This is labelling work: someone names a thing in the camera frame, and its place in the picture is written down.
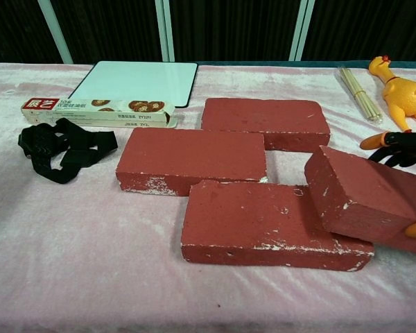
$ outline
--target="brick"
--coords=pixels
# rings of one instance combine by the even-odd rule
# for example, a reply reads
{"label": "brick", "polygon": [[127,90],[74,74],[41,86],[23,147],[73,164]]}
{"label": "brick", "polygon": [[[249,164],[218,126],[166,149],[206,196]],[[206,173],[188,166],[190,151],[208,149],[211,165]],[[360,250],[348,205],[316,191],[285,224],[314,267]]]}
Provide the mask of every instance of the brick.
{"label": "brick", "polygon": [[266,150],[312,153],[330,140],[322,108],[314,101],[207,99],[202,129],[262,133]]}
{"label": "brick", "polygon": [[265,182],[263,136],[135,128],[116,169],[124,191],[188,196],[203,179]]}
{"label": "brick", "polygon": [[320,147],[305,176],[326,230],[416,253],[416,175]]}
{"label": "brick", "polygon": [[181,238],[185,260],[357,271],[371,243],[323,229],[305,186],[202,181],[191,188]]}

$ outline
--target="whiteboard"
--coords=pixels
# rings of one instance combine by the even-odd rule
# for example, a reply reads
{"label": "whiteboard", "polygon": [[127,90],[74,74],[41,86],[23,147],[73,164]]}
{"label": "whiteboard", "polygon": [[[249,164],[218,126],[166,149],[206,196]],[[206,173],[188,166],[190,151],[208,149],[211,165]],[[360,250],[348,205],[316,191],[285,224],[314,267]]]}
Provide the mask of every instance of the whiteboard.
{"label": "whiteboard", "polygon": [[98,62],[71,99],[168,101],[188,105],[198,65],[189,62]]}

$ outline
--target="black elastic harness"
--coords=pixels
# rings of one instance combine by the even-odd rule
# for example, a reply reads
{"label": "black elastic harness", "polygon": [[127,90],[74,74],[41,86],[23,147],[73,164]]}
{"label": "black elastic harness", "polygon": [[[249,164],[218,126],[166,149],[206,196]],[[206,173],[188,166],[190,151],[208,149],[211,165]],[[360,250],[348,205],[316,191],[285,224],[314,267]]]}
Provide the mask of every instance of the black elastic harness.
{"label": "black elastic harness", "polygon": [[[81,168],[90,167],[118,148],[114,132],[88,132],[66,118],[55,126],[41,123],[22,130],[19,146],[31,158],[39,175],[59,184],[74,179]],[[66,151],[62,169],[51,168],[51,158]]]}

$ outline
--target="dark background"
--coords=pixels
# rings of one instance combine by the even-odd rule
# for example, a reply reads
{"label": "dark background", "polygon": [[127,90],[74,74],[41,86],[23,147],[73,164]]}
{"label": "dark background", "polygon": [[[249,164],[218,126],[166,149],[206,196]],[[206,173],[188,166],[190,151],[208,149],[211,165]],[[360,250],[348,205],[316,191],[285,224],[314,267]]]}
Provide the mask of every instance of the dark background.
{"label": "dark background", "polygon": [[[51,0],[74,63],[161,61],[154,0]],[[300,0],[170,0],[176,61],[288,60]],[[302,60],[416,61],[416,0],[315,0]],[[0,0],[0,62],[62,63],[37,0]]]}

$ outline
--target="fuzzy pink fabric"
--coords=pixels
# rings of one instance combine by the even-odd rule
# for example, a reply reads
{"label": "fuzzy pink fabric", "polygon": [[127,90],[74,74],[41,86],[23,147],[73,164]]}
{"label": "fuzzy pink fabric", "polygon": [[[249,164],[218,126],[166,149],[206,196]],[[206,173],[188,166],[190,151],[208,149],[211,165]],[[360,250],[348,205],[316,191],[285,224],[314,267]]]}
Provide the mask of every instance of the fuzzy pink fabric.
{"label": "fuzzy pink fabric", "polygon": [[[116,181],[131,129],[114,129],[117,152],[68,185],[38,176],[17,145],[29,126],[20,106],[68,96],[89,69],[0,64],[0,332],[416,332],[410,253],[376,247],[355,273],[185,262],[187,198],[123,192]],[[353,72],[385,111],[381,81]],[[394,72],[416,80],[416,69]],[[329,145],[361,156],[363,138],[397,130],[388,116],[364,120],[336,69],[199,67],[178,128],[198,128],[209,97],[317,101]],[[305,185],[309,156],[267,152],[270,181]]]}

